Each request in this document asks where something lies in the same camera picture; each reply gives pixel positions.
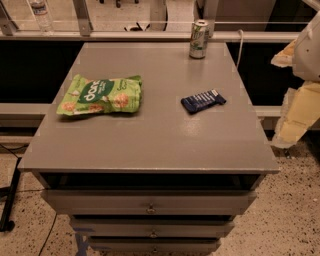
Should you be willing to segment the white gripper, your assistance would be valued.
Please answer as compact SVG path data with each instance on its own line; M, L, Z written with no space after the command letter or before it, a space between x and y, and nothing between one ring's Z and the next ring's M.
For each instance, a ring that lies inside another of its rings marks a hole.
M281 68L293 65L293 74L306 81L298 89L287 90L272 138L273 146L288 149L320 118L320 11L271 64Z

